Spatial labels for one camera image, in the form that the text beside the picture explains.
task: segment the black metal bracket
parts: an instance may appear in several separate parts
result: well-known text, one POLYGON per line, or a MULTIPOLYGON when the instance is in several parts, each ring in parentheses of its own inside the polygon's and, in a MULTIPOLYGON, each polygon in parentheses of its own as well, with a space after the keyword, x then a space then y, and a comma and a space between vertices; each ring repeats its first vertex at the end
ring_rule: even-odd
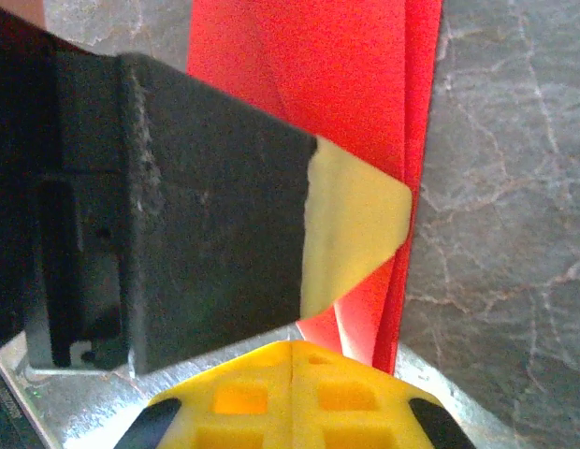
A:
POLYGON ((8 19, 0 296, 31 364, 147 372, 297 320, 315 138, 146 56, 37 31, 21 58, 8 19))

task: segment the dark slot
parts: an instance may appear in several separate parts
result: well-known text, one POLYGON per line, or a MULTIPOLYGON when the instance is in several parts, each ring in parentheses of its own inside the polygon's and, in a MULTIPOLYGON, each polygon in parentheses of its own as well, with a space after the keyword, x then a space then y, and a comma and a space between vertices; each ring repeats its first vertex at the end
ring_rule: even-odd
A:
POLYGON ((169 398, 147 407, 125 432, 115 449, 155 449, 181 407, 177 398, 169 398))
POLYGON ((85 363, 94 363, 96 360, 96 353, 94 351, 86 351, 82 354, 82 361, 85 363))
POLYGON ((411 399, 409 405, 435 449, 475 449, 469 437, 444 407, 422 398, 411 399))
POLYGON ((0 311, 0 341, 10 339, 21 327, 22 319, 16 311, 0 311))
POLYGON ((94 232, 94 235, 101 240, 111 240, 111 231, 106 227, 101 227, 94 232))
POLYGON ((119 262, 113 253, 89 251, 80 260, 83 340, 113 339, 121 332, 119 262))
POLYGON ((74 192, 65 182, 44 181, 37 201, 51 356, 57 367, 67 368, 80 321, 74 192))

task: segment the screw hole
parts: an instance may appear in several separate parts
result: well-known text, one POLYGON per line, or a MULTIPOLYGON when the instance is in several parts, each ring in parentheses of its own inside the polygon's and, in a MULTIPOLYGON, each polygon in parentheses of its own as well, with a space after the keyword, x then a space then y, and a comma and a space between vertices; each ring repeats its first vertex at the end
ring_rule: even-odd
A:
POLYGON ((84 363, 93 363, 96 360, 96 354, 94 351, 86 351, 82 353, 80 357, 84 363))
POLYGON ((111 240, 111 231, 109 231, 106 227, 101 227, 97 229, 94 234, 98 239, 102 240, 111 240))

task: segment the yellow plastic piece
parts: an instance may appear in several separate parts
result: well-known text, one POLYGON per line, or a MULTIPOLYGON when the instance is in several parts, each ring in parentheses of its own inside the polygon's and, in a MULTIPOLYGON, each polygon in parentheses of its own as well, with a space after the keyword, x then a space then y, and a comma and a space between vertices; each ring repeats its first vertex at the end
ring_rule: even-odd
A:
POLYGON ((408 401, 430 394, 305 341, 272 343, 167 390, 158 449, 433 449, 408 401))
POLYGON ((336 144, 317 138, 305 205, 300 316, 346 295, 404 243, 412 194, 336 144))

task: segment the square hole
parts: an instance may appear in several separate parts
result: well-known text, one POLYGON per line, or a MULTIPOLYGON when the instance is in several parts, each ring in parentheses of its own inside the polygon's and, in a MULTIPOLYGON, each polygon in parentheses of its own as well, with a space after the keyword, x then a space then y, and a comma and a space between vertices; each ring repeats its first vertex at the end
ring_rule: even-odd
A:
POLYGON ((219 414, 265 414, 268 412, 268 390, 262 384, 222 384, 215 390, 211 411, 219 414))
POLYGON ((200 428, 196 449, 262 449, 263 434, 255 430, 200 428))
POLYGON ((320 355, 309 355, 309 363, 311 365, 329 365, 329 360, 320 355))
POLYGON ((335 428, 324 430, 326 449, 395 449, 396 442, 386 429, 335 428))
POLYGON ((321 382, 317 396, 319 407, 328 412, 378 409, 375 395, 360 382, 321 382))

